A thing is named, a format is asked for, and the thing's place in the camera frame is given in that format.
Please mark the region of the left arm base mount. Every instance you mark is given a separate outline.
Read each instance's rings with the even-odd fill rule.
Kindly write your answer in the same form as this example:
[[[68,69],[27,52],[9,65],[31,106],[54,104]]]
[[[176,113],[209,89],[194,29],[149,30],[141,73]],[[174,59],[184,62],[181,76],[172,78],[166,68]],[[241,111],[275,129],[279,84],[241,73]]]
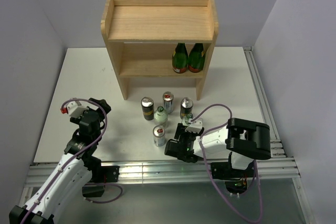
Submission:
[[[92,178],[82,187],[82,196],[87,201],[91,201],[92,198],[100,198],[107,191],[107,187],[111,186],[117,187],[120,190],[114,199],[105,201],[93,200],[93,202],[96,204],[105,204],[119,199],[123,194],[122,187],[116,184],[119,178],[119,168],[119,166],[101,166],[98,168]]]

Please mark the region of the silver can rear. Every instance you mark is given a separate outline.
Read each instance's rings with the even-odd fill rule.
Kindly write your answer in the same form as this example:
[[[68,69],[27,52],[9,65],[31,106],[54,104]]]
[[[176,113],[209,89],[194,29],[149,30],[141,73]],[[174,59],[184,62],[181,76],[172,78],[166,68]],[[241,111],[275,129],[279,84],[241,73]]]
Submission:
[[[171,114],[174,110],[174,95],[172,92],[164,92],[162,95],[163,107],[166,110],[167,114]]]

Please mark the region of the clear bottle left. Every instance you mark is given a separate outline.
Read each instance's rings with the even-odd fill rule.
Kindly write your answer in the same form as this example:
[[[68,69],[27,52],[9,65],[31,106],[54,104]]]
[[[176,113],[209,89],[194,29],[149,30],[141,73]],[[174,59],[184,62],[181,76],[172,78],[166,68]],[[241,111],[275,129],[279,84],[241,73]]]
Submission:
[[[154,112],[154,122],[156,125],[161,125],[166,127],[166,123],[168,121],[168,114],[164,107],[158,106],[156,111]]]

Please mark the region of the green glass bottle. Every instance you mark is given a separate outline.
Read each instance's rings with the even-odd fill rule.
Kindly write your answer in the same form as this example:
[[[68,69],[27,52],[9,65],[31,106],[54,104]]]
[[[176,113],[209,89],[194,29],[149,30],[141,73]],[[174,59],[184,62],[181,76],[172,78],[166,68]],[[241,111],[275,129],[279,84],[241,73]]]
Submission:
[[[178,43],[172,56],[172,67],[176,73],[184,73],[188,66],[188,53],[185,43]]]
[[[205,51],[202,43],[196,43],[188,56],[188,69],[198,73],[203,70],[205,63]]]

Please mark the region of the green glass bottle right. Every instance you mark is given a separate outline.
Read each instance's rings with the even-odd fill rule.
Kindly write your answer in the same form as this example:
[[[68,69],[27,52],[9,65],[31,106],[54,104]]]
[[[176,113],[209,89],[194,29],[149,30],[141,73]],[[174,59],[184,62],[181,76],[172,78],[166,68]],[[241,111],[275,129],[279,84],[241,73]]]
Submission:
[[[203,70],[205,63],[205,51],[202,43],[196,43],[188,56],[188,69],[198,73]]]

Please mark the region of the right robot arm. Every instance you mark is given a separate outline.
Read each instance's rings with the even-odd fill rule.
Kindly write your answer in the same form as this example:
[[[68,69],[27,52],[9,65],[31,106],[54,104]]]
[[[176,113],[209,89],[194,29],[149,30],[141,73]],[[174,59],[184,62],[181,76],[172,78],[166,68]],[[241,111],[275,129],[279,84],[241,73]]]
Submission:
[[[164,154],[186,163],[196,163],[227,150],[226,162],[210,163],[212,178],[220,180],[253,177],[253,161],[271,158],[270,128],[267,124],[232,118],[225,127],[203,137],[202,133],[202,119],[179,123],[174,139],[166,143]]]

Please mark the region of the green glass bottle left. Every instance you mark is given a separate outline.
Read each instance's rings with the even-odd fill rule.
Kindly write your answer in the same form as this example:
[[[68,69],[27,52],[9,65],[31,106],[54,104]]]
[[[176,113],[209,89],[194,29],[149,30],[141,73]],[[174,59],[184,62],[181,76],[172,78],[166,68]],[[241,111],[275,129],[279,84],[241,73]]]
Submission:
[[[172,67],[176,73],[184,73],[188,66],[188,53],[185,43],[178,43],[172,56]]]

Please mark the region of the clear bottle green cap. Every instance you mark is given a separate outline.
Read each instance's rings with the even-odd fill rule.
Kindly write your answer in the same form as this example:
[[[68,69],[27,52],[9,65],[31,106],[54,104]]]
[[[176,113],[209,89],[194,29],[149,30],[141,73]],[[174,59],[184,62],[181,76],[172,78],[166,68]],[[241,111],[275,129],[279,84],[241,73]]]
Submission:
[[[193,118],[192,113],[185,114],[182,118],[183,126],[189,126],[191,124],[191,119]]]

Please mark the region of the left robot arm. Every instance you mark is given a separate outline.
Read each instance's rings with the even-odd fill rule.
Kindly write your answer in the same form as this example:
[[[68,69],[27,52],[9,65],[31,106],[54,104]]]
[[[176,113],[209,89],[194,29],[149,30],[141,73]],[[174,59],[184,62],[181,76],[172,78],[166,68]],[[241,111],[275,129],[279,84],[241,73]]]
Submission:
[[[30,200],[22,207],[14,206],[9,213],[10,223],[56,223],[67,201],[88,183],[102,176],[101,160],[94,157],[99,141],[107,129],[111,111],[106,100],[72,98],[61,105],[61,112],[78,125],[56,168]]]

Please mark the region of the aluminium rail frame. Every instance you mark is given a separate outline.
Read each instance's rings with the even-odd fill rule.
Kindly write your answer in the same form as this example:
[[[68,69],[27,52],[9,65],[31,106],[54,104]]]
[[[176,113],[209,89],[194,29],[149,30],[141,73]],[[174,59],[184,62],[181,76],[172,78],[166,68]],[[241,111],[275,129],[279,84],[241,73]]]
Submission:
[[[214,76],[231,73],[232,83],[218,85],[204,99],[198,101],[199,109],[215,101],[225,101],[237,115],[251,120],[262,120],[270,126],[271,159],[258,162],[261,179],[289,179],[295,188],[304,223],[315,223],[314,215],[306,197],[301,175],[293,157],[288,157],[261,84],[260,76],[250,47],[216,47],[211,69]],[[62,125],[57,109],[62,101],[71,94],[89,96],[100,95],[113,105],[114,110],[134,109],[138,92],[123,100],[117,91],[117,80],[105,48],[69,48],[61,68],[52,102],[35,154],[34,163],[29,168],[20,204],[24,204],[55,167],[55,156],[47,155],[48,147],[55,148],[57,134],[52,124]],[[137,147],[127,151],[126,144],[135,143],[132,135],[116,132],[116,148],[109,149],[112,142],[110,134],[104,136],[103,147],[98,156],[107,166],[120,166],[121,184],[168,184],[205,182],[208,175],[203,164],[188,164],[165,157],[162,151],[153,148],[150,153]]]

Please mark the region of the silver can front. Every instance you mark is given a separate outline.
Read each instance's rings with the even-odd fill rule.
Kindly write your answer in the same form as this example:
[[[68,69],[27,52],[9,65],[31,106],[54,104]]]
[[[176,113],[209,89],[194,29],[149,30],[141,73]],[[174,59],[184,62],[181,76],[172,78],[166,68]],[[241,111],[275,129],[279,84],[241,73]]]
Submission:
[[[161,125],[156,125],[153,129],[154,144],[161,147],[165,144],[165,128]]]

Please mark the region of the black can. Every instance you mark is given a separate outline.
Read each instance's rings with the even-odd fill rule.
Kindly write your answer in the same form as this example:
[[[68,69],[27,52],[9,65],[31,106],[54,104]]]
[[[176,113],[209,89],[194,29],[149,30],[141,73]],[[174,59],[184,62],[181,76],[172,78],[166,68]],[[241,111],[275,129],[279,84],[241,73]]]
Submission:
[[[189,97],[184,97],[181,100],[181,105],[180,105],[180,118],[182,119],[185,117],[187,114],[192,113],[193,110],[193,101]]]
[[[141,99],[141,108],[144,118],[147,121],[154,119],[154,101],[150,97],[143,97]]]

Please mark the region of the silver can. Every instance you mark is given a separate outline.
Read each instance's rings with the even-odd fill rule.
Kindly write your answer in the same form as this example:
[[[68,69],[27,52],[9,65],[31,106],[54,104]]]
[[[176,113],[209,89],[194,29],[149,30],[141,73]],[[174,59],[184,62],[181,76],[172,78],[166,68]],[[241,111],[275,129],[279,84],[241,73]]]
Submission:
[[[165,128],[161,125],[156,125],[153,129],[154,144],[161,147],[165,144]]]
[[[172,92],[164,92],[162,95],[163,107],[166,110],[167,114],[171,114],[174,110],[174,95]]]

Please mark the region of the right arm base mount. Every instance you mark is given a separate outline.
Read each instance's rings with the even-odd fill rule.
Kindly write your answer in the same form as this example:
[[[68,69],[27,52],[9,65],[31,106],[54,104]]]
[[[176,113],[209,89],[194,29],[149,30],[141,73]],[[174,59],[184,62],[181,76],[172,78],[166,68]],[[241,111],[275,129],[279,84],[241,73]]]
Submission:
[[[233,169],[229,162],[211,163],[211,174],[213,179],[225,180],[225,187],[229,193],[242,194],[247,191],[248,178],[255,178],[253,164],[248,165],[245,170]]]

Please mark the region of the wooden two-tier shelf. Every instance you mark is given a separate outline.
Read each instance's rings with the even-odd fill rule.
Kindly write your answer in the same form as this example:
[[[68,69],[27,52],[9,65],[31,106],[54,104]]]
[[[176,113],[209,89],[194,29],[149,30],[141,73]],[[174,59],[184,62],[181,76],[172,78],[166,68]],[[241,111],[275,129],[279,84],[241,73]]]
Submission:
[[[203,70],[181,74],[201,98],[219,30],[215,0],[106,0],[100,29],[124,99],[132,78],[180,76],[172,68],[178,43],[203,44]]]

